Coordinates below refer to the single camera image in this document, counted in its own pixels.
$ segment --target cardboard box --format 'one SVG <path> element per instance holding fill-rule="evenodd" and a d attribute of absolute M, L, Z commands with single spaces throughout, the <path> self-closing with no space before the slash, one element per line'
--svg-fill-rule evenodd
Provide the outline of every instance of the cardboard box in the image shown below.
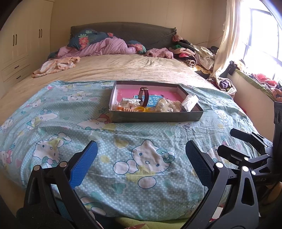
<path fill-rule="evenodd" d="M 112 90 L 109 112 L 112 122 L 192 122 L 199 121 L 203 109 L 196 104 L 190 112 L 125 112 L 116 111 L 122 98 L 133 98 L 141 87 L 149 89 L 149 95 L 164 95 L 165 98 L 182 102 L 188 93 L 179 85 L 150 81 L 116 81 Z"/>

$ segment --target green window sill cloth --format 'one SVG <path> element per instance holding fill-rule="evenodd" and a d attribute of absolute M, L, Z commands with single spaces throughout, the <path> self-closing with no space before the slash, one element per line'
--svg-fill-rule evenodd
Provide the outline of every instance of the green window sill cloth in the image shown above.
<path fill-rule="evenodd" d="M 255 80 L 253 80 L 251 77 L 247 76 L 245 73 L 241 72 L 238 69 L 235 69 L 235 72 L 237 72 L 242 78 L 244 78 L 244 80 L 246 80 L 249 84 L 253 85 L 255 88 L 261 90 L 264 94 L 266 94 L 269 98 L 271 98 L 273 101 L 276 101 L 276 99 L 274 99 L 272 93 L 270 91 L 268 91 L 267 89 L 265 89 L 261 84 L 259 84 L 258 82 L 256 82 Z"/>
<path fill-rule="evenodd" d="M 130 218 L 116 218 L 118 223 L 124 225 L 124 228 L 130 227 L 132 225 L 138 225 L 145 223 L 146 225 L 142 229 L 180 229 L 188 219 L 175 219 L 162 222 L 152 222 L 152 221 L 139 221 Z"/>

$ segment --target dark gray headboard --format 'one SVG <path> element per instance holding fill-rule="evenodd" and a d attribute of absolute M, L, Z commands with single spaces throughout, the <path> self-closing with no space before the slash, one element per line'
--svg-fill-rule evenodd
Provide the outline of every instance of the dark gray headboard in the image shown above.
<path fill-rule="evenodd" d="M 86 25 L 72 26 L 70 37 L 83 29 L 91 28 L 98 32 L 113 33 L 125 41 L 135 40 L 145 46 L 147 50 L 156 48 L 169 48 L 172 46 L 172 36 L 176 28 L 166 28 L 136 22 L 100 22 Z"/>

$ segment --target white wardrobe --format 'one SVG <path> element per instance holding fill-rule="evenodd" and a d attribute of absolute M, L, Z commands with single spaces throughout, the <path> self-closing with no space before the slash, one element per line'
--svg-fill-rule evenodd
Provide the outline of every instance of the white wardrobe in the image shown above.
<path fill-rule="evenodd" d="M 53 2 L 23 0 L 1 29 L 0 98 L 46 61 Z"/>

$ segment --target beige bed sheet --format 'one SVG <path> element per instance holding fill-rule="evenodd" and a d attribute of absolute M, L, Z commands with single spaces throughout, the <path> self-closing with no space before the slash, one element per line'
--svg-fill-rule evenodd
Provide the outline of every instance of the beige bed sheet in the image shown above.
<path fill-rule="evenodd" d="M 32 95 L 56 80 L 97 81 L 97 80 L 146 80 L 164 83 L 183 83 L 195 87 L 216 88 L 175 59 L 133 55 L 104 55 L 81 58 L 76 67 L 39 78 L 31 76 L 13 86 L 0 99 L 0 123 Z M 0 173 L 0 195 L 15 214 L 22 207 L 24 190 Z"/>

